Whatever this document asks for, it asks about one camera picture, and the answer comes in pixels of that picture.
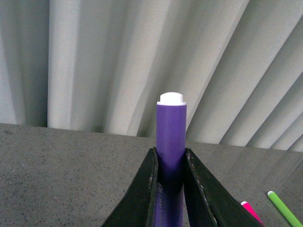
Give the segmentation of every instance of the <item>green marker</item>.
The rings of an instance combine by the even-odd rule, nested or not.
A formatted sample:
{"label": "green marker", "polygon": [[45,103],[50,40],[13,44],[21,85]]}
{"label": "green marker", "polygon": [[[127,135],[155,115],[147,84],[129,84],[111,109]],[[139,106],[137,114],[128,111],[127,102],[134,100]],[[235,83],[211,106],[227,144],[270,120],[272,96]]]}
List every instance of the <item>green marker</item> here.
{"label": "green marker", "polygon": [[303,227],[299,220],[293,215],[293,213],[287,208],[283,201],[277,196],[273,191],[267,193],[270,200],[275,204],[287,221],[292,225],[292,227]]}

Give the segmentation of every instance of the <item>marker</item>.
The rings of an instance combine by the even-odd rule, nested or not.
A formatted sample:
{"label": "marker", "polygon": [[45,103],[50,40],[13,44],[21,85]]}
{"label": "marker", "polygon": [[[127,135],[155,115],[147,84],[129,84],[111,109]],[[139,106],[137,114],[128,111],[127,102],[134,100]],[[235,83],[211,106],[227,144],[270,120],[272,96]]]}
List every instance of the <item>marker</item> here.
{"label": "marker", "polygon": [[287,219],[289,224],[291,224],[292,227],[303,227],[303,225],[299,222],[295,215],[293,215],[293,213],[283,203],[283,201],[278,197],[276,193],[274,193],[273,191],[269,191],[267,195],[270,200],[275,204],[275,206],[279,209],[279,211],[283,214],[283,216]]}
{"label": "marker", "polygon": [[156,148],[159,160],[156,227],[183,226],[183,164],[186,103],[168,92],[157,102]]}
{"label": "marker", "polygon": [[252,216],[254,216],[254,218],[255,219],[257,219],[262,225],[264,225],[263,224],[263,222],[261,221],[261,219],[259,218],[259,216],[257,215],[257,213],[254,211],[254,209],[251,207],[251,205],[248,203],[248,202],[246,202],[246,201],[243,201],[242,203],[241,203],[241,205],[252,215]]}

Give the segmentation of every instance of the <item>gray countertop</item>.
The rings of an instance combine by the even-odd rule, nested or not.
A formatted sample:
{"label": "gray countertop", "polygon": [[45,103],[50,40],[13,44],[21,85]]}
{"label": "gray countertop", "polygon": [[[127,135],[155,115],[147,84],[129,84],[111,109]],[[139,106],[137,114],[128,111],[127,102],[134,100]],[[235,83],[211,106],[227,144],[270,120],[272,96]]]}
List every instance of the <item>gray countertop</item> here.
{"label": "gray countertop", "polygon": [[[149,138],[0,124],[0,226],[101,226],[153,146]],[[270,190],[303,222],[303,153],[187,147],[266,226],[289,226]]]}

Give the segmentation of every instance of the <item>curtain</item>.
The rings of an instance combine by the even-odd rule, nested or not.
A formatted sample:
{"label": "curtain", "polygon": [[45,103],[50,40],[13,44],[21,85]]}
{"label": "curtain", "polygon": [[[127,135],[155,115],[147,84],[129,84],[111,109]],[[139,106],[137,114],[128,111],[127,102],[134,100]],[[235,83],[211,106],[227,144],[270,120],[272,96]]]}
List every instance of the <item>curtain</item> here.
{"label": "curtain", "polygon": [[301,0],[2,0],[0,123],[303,150]]}

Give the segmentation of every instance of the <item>pink marker cap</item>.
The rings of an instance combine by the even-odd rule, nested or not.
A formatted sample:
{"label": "pink marker cap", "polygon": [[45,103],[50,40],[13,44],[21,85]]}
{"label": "pink marker cap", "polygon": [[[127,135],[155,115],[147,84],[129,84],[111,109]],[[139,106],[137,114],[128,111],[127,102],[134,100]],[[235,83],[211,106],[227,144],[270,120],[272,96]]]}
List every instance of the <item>pink marker cap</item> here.
{"label": "pink marker cap", "polygon": [[241,203],[241,205],[252,215],[252,216],[254,216],[254,218],[255,219],[257,219],[262,225],[264,225],[263,224],[263,222],[261,221],[261,219],[259,218],[259,216],[256,214],[256,212],[254,211],[254,209],[251,207],[251,205],[248,203],[248,202],[246,202],[246,201],[243,201],[242,203]]}

